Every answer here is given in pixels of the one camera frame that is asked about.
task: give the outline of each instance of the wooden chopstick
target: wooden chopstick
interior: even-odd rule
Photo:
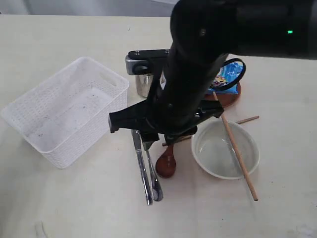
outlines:
[[[218,100],[218,97],[217,97],[217,95],[216,95],[215,92],[213,92],[213,96],[214,96],[214,98],[215,98],[216,100]],[[230,138],[230,141],[231,141],[233,150],[234,150],[234,152],[236,153],[238,162],[239,162],[239,164],[240,164],[242,173],[243,173],[243,175],[244,175],[244,178],[246,179],[246,182],[247,182],[248,187],[249,187],[249,189],[250,189],[250,192],[251,192],[251,194],[252,194],[253,200],[256,202],[256,201],[258,201],[257,193],[256,193],[256,191],[255,191],[255,189],[254,189],[254,187],[253,187],[253,184],[252,184],[252,182],[251,182],[249,173],[248,173],[248,171],[247,171],[247,169],[246,169],[246,166],[245,166],[245,164],[244,164],[244,162],[243,162],[243,160],[242,160],[241,153],[240,153],[240,151],[239,151],[239,149],[238,149],[238,146],[237,146],[237,144],[236,144],[236,142],[235,142],[235,140],[234,140],[233,133],[232,133],[232,131],[231,131],[231,129],[230,129],[230,126],[229,126],[229,124],[228,124],[228,122],[227,122],[227,120],[226,120],[226,117],[224,116],[224,113],[221,115],[221,119],[222,119],[223,124],[224,124],[224,127],[226,128],[226,131],[227,131],[227,133],[228,133],[228,135],[229,135],[229,138]]]
[[[236,123],[240,125],[240,124],[243,124],[243,123],[249,122],[249,121],[251,121],[251,120],[258,119],[258,118],[260,118],[260,116],[255,116],[255,117],[251,117],[251,118],[246,118],[246,119],[243,119],[243,120],[239,120],[239,121],[236,121]],[[191,139],[191,138],[192,138],[191,135],[182,136],[182,137],[180,137],[178,140],[176,140],[176,141],[174,142],[174,144],[176,144],[176,143],[178,143],[178,142],[181,142],[181,141],[184,141],[184,140],[189,140],[189,139]]]

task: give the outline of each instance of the brown wooden spoon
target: brown wooden spoon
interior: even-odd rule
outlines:
[[[172,177],[176,170],[176,161],[174,158],[173,148],[174,145],[169,145],[155,164],[155,170],[158,176],[164,179]]]

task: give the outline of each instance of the brown plate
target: brown plate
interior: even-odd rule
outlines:
[[[220,101],[223,108],[227,108],[232,106],[241,95],[241,85],[237,84],[237,92],[238,94],[219,94],[217,93],[218,100]],[[214,101],[213,95],[206,95],[205,100]]]

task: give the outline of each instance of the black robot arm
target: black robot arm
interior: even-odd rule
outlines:
[[[169,51],[129,53],[133,74],[154,75],[147,99],[109,114],[112,133],[137,129],[145,149],[158,133],[171,144],[222,114],[218,101],[203,98],[229,53],[317,58],[317,0],[180,0],[170,26]]]

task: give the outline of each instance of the table surface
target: table surface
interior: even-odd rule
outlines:
[[[130,81],[124,57],[169,48],[169,18],[0,15],[0,108],[80,56]],[[72,166],[58,170],[0,119],[0,237],[50,238],[317,237],[317,62],[242,58],[247,72],[230,120],[257,142],[261,161],[246,183],[204,172],[190,141],[175,146],[177,170],[161,179],[164,200],[146,206],[129,130],[106,134]],[[157,142],[153,159],[164,151]]]

